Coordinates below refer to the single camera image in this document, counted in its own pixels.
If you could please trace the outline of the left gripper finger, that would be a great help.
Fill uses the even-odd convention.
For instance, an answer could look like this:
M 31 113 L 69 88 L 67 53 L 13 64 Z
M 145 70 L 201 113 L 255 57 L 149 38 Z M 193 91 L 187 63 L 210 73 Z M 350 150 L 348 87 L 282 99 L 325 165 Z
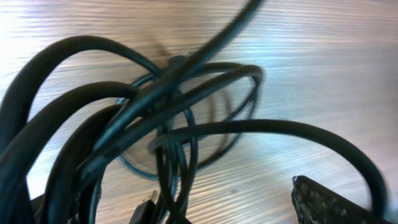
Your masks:
M 300 224 L 392 224 L 306 176 L 295 176 L 292 182 Z

